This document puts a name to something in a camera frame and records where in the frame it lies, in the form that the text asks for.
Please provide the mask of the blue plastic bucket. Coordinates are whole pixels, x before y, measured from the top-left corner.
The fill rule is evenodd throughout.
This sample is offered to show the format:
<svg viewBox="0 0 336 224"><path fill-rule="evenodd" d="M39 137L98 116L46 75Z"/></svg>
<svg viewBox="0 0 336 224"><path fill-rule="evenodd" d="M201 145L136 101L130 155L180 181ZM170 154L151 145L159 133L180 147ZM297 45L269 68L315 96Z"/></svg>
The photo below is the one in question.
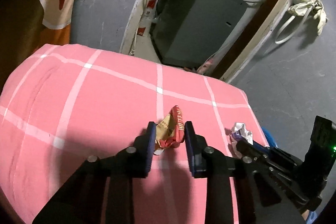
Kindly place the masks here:
<svg viewBox="0 0 336 224"><path fill-rule="evenodd" d="M264 127L262 127L261 129L262 129L262 131L264 133L266 141L269 144L269 147L271 147L271 148L277 147L277 143L276 143L274 137L272 136L272 134L266 128L264 128Z"/></svg>

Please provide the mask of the white purple paper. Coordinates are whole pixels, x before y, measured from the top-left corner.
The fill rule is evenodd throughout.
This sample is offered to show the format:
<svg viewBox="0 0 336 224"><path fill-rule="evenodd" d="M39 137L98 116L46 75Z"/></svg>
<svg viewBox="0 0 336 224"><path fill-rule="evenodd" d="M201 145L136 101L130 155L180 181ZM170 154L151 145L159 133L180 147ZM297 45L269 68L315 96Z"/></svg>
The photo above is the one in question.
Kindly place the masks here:
<svg viewBox="0 0 336 224"><path fill-rule="evenodd" d="M253 133L246 129L244 123L236 122L231 129L230 141L237 158L241 159L243 155L237 150L236 145L238 141L245 139L249 144L253 144Z"/></svg>

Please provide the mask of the white red rice sack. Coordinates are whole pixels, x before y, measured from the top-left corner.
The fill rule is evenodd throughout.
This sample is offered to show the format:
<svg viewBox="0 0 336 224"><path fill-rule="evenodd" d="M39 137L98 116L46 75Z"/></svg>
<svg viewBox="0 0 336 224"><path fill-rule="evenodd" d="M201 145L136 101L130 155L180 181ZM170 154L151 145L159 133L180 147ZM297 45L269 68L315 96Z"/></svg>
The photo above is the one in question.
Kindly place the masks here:
<svg viewBox="0 0 336 224"><path fill-rule="evenodd" d="M149 33L150 26L155 19L155 10L158 0L149 0L139 21L137 35L146 36Z"/></svg>

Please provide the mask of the pink checked tablecloth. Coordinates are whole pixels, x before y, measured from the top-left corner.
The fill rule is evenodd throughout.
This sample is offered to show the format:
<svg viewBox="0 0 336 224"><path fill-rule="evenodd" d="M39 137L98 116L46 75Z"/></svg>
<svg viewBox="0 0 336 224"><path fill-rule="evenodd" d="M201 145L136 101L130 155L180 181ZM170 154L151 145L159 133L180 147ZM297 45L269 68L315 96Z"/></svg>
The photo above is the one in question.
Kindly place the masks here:
<svg viewBox="0 0 336 224"><path fill-rule="evenodd" d="M225 155L238 122L267 145L246 94L227 83L78 44L43 46L1 93L5 198L31 223L88 156L116 154L174 106Z"/></svg>

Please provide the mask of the red orange noodle wrapper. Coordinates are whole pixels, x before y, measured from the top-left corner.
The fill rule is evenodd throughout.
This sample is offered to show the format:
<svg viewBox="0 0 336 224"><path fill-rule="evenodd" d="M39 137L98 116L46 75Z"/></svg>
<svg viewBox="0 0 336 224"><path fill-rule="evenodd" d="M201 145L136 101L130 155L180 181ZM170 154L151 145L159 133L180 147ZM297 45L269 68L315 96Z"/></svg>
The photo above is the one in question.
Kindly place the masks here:
<svg viewBox="0 0 336 224"><path fill-rule="evenodd" d="M161 155L168 148L178 148L185 139L185 125L182 111L175 105L156 125L154 155Z"/></svg>

